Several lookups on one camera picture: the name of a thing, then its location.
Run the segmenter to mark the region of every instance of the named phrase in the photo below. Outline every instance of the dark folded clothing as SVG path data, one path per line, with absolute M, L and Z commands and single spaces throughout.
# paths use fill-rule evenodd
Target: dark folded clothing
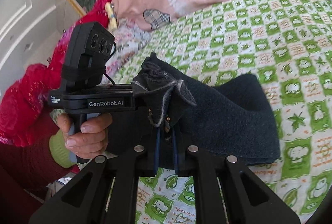
M 273 112 L 254 75 L 210 87 L 152 53 L 132 88 L 151 109 L 154 126 L 164 126 L 169 117 L 170 127 L 179 123 L 195 145 L 212 154 L 233 154 L 246 164 L 271 163 L 280 157 Z

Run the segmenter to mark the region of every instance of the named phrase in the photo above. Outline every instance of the fingernail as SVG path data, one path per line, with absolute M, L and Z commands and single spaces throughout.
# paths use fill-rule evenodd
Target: fingernail
M 81 131 L 82 131 L 82 133 L 91 133 L 92 127 L 89 125 L 81 126 Z
M 66 141 L 66 145 L 69 147 L 75 146 L 76 145 L 76 141 L 74 139 L 68 139 Z

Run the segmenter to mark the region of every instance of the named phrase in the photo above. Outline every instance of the green cuff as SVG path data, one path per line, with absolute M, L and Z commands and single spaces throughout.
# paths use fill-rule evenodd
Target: green cuff
M 65 169 L 70 168 L 75 164 L 69 159 L 69 150 L 64 145 L 64 138 L 61 130 L 49 139 L 49 150 L 51 151 L 54 161 Z

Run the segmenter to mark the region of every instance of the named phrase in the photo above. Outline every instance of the red blanket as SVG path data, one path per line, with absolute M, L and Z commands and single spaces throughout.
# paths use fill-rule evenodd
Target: red blanket
M 49 66 L 30 65 L 23 78 L 9 87 L 0 104 L 0 136 L 16 146 L 33 144 L 43 137 L 44 129 L 34 127 L 50 90 L 59 88 L 62 64 L 68 43 L 77 24 L 99 22 L 107 28 L 105 4 L 112 0 L 98 0 L 93 9 L 63 34 Z

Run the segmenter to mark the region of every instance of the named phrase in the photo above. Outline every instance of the white wall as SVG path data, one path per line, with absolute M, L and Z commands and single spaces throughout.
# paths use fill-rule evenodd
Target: white wall
M 79 15 L 66 0 L 0 0 L 0 100 L 30 63 L 45 62 Z

